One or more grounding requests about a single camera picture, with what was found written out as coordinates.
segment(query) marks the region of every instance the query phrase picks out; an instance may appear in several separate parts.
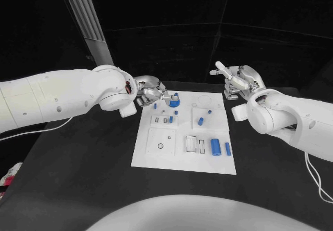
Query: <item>circular hole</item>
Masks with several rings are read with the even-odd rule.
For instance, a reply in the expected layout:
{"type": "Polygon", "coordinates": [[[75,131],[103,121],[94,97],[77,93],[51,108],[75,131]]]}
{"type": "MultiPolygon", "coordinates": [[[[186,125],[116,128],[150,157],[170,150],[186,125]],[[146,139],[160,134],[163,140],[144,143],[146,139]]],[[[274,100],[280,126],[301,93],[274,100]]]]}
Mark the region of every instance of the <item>circular hole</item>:
{"type": "Polygon", "coordinates": [[[316,125],[316,121],[313,120],[313,121],[310,122],[309,129],[313,129],[313,128],[314,128],[314,125],[316,125]]]}

